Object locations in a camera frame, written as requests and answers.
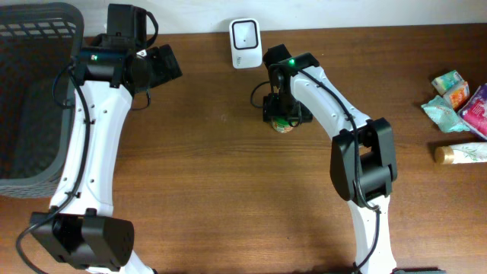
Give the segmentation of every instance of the tube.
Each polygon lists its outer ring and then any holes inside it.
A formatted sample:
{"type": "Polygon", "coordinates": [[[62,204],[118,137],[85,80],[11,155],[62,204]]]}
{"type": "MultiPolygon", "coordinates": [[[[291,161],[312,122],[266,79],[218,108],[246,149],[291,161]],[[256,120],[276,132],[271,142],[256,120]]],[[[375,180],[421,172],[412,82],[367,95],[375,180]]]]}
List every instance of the tube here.
{"type": "Polygon", "coordinates": [[[487,142],[473,142],[438,147],[434,159],[439,164],[468,164],[487,162],[487,142]]]}

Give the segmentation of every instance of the black mesh basket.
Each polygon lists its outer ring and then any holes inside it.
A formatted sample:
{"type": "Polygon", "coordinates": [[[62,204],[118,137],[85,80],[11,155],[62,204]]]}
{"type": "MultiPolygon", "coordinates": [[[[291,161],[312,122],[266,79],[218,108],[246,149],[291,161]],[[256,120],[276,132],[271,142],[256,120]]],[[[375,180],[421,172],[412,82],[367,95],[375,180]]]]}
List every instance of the black mesh basket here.
{"type": "MultiPolygon", "coordinates": [[[[54,194],[74,113],[57,107],[51,90],[55,76],[78,54],[83,29],[72,5],[0,7],[0,195],[54,194]]],[[[56,97],[74,101],[73,90],[64,75],[56,97]]]]}

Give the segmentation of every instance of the wire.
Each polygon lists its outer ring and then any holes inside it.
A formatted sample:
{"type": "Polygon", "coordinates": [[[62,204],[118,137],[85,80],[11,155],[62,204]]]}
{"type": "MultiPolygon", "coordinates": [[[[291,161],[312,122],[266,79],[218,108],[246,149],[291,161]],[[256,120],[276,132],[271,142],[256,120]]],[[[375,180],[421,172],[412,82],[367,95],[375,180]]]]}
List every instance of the wire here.
{"type": "Polygon", "coordinates": [[[323,82],[318,81],[317,79],[315,79],[315,77],[313,77],[312,75],[307,73],[302,68],[294,68],[294,67],[291,67],[289,65],[284,65],[284,64],[273,64],[273,65],[269,66],[269,69],[272,69],[272,67],[282,67],[282,68],[295,70],[297,72],[302,73],[303,75],[308,77],[311,81],[318,84],[322,89],[324,89],[326,92],[328,92],[336,100],[336,102],[343,109],[343,112],[347,116],[349,122],[352,124],[353,132],[354,132],[354,149],[355,149],[355,168],[354,168],[355,179],[353,180],[355,192],[356,192],[357,197],[360,200],[360,202],[362,204],[364,204],[367,209],[370,209],[371,211],[376,212],[376,215],[377,215],[377,224],[376,224],[376,228],[375,228],[376,234],[374,237],[374,243],[373,243],[372,249],[369,252],[369,254],[365,257],[365,259],[355,268],[355,272],[360,271],[360,268],[363,267],[363,265],[365,265],[367,263],[367,261],[370,259],[370,257],[374,253],[375,247],[377,246],[377,242],[379,240],[380,206],[379,205],[369,205],[367,200],[364,197],[363,192],[362,192],[362,188],[361,188],[361,184],[360,184],[360,169],[359,169],[360,152],[358,150],[358,130],[357,130],[357,125],[355,124],[355,121],[354,121],[354,117],[353,117],[353,115],[350,114],[349,110],[347,110],[347,108],[345,107],[345,104],[340,100],[338,95],[336,95],[333,91],[331,91],[323,82]]]}
{"type": "Polygon", "coordinates": [[[34,225],[31,225],[30,227],[28,227],[24,231],[22,231],[22,233],[20,233],[18,235],[17,240],[15,241],[15,249],[17,250],[18,255],[21,257],[21,259],[24,261],[24,263],[30,267],[30,269],[32,269],[35,273],[38,273],[38,274],[46,274],[46,272],[39,269],[36,265],[34,265],[29,260],[29,258],[27,258],[27,255],[25,254],[24,250],[22,249],[22,245],[21,245],[22,239],[24,239],[24,237],[26,235],[28,235],[29,233],[32,233],[33,231],[38,229],[38,227],[40,227],[41,225],[44,225],[48,221],[53,220],[74,199],[74,197],[76,196],[76,193],[78,191],[78,188],[81,184],[81,178],[83,177],[84,167],[86,165],[86,160],[87,160],[87,156],[88,156],[88,146],[90,143],[91,123],[90,123],[90,113],[88,110],[88,104],[86,103],[86,99],[84,98],[83,92],[81,91],[78,83],[76,83],[75,77],[70,70],[68,70],[68,74],[69,74],[71,81],[73,82],[73,85],[76,88],[76,91],[78,92],[78,96],[80,98],[80,101],[81,101],[81,104],[83,105],[83,110],[84,110],[84,124],[85,124],[84,147],[83,147],[83,153],[81,155],[81,163],[80,163],[80,167],[79,167],[78,176],[76,177],[75,185],[73,186],[72,191],[66,193],[66,195],[68,195],[68,198],[64,202],[62,202],[62,204],[54,212],[50,213],[45,219],[37,222],[34,225]]]}
{"type": "Polygon", "coordinates": [[[130,110],[131,111],[138,111],[138,110],[145,110],[146,108],[148,108],[151,105],[151,92],[149,91],[149,89],[145,90],[145,96],[147,97],[147,105],[145,105],[145,107],[131,108],[130,110]]]}
{"type": "Polygon", "coordinates": [[[63,73],[65,73],[66,70],[68,70],[68,68],[70,66],[72,66],[73,64],[73,61],[70,61],[68,65],[66,65],[59,73],[58,75],[56,75],[56,77],[54,78],[54,82],[53,82],[53,100],[54,100],[54,103],[56,103],[56,105],[58,105],[59,107],[61,107],[63,110],[67,110],[67,109],[71,109],[75,106],[68,106],[67,104],[63,104],[63,103],[60,103],[59,101],[57,101],[56,99],[56,87],[58,85],[58,81],[59,81],[59,78],[61,78],[61,75],[63,73]]]}
{"type": "Polygon", "coordinates": [[[147,11],[147,16],[149,17],[149,19],[151,19],[152,24],[154,25],[155,32],[154,35],[151,37],[151,39],[147,40],[146,49],[148,49],[150,46],[152,46],[152,44],[154,44],[156,38],[158,38],[158,33],[159,33],[159,24],[155,20],[154,15],[150,11],[147,11]]]}
{"type": "Polygon", "coordinates": [[[252,93],[250,94],[250,104],[252,104],[252,105],[253,105],[254,107],[256,107],[256,108],[263,108],[263,106],[260,106],[260,105],[258,105],[258,104],[255,104],[255,103],[253,102],[253,95],[256,93],[257,89],[259,89],[260,87],[262,87],[262,86],[263,86],[263,85],[265,85],[265,84],[269,84],[270,82],[271,82],[271,81],[264,81],[264,82],[262,82],[262,83],[258,84],[258,85],[257,85],[257,86],[256,86],[256,87],[253,89],[252,93]]]}

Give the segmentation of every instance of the wooden table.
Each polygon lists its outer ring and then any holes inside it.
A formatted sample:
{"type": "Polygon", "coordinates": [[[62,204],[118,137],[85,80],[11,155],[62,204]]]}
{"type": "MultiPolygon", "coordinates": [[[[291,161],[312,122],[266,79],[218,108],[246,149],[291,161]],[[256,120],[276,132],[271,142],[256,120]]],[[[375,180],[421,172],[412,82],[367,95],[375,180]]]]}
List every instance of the wooden table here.
{"type": "MultiPolygon", "coordinates": [[[[352,104],[392,124],[399,178],[389,224],[398,267],[487,271],[487,166],[432,158],[436,146],[476,138],[441,133],[420,107],[436,94],[432,75],[456,69],[472,89],[487,81],[487,25],[273,31],[262,42],[311,52],[352,104]]],[[[319,123],[287,134],[263,123],[249,96],[266,70],[233,69],[227,33],[164,35],[163,43],[183,77],[154,89],[149,109],[129,114],[113,178],[114,216],[133,222],[144,262],[159,273],[350,266],[352,220],[330,181],[330,141],[319,123]]],[[[48,202],[0,198],[0,272],[29,273],[14,239],[48,202]]],[[[24,247],[48,272],[75,272],[32,237],[24,247]]]]}

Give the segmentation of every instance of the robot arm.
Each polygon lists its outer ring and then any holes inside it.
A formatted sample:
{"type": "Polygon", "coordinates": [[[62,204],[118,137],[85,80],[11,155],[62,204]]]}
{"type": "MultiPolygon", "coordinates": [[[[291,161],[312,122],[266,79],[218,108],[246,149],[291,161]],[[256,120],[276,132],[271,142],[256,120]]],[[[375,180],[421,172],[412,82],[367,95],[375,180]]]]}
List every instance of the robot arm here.
{"type": "MultiPolygon", "coordinates": [[[[323,68],[311,66],[304,70],[315,77],[315,79],[320,79],[321,82],[340,98],[355,118],[355,123],[358,128],[363,128],[367,125],[367,121],[371,118],[353,107],[339,93],[326,77],[323,68]]],[[[307,76],[298,73],[296,76],[291,77],[290,85],[292,96],[310,110],[325,129],[330,139],[339,135],[342,130],[349,132],[353,130],[351,123],[335,99],[325,90],[317,87],[307,76]]],[[[372,206],[380,206],[380,233],[375,251],[366,264],[361,267],[361,272],[364,274],[389,274],[396,268],[396,261],[390,248],[389,224],[387,221],[389,201],[390,196],[385,197],[381,195],[369,202],[372,206]]],[[[365,257],[371,251],[374,237],[376,237],[376,214],[369,209],[359,207],[353,201],[348,201],[347,203],[352,212],[355,239],[357,242],[355,262],[360,263],[364,261],[365,257]]]]}
{"type": "Polygon", "coordinates": [[[157,30],[150,12],[109,5],[107,33],[74,58],[75,120],[62,179],[50,213],[30,219],[32,235],[57,262],[92,273],[154,273],[133,251],[132,223],[111,218],[116,152],[133,96],[182,75],[168,45],[146,50],[155,40],[146,40],[147,16],[157,30]]]}
{"type": "Polygon", "coordinates": [[[264,56],[264,63],[269,69],[271,85],[277,86],[277,94],[264,98],[264,120],[280,117],[290,124],[294,121],[310,122],[315,116],[326,133],[333,140],[330,175],[339,195],[347,201],[352,213],[355,229],[357,254],[355,262],[363,262],[371,252],[379,225],[379,235],[374,252],[366,264],[360,268],[364,274],[389,274],[396,268],[390,248],[387,208],[390,201],[391,183],[396,179],[396,159],[393,148],[392,131],[385,119],[371,121],[370,117],[353,107],[332,85],[311,54],[292,58],[284,45],[269,49],[264,56]],[[360,143],[371,147],[368,155],[361,156],[361,185],[367,202],[371,206],[380,206],[380,223],[376,222],[376,212],[364,208],[357,199],[353,169],[355,163],[353,128],[335,98],[322,89],[315,81],[321,81],[343,103],[353,115],[359,131],[360,143]],[[301,113],[296,112],[295,104],[301,105],[301,113]]]}

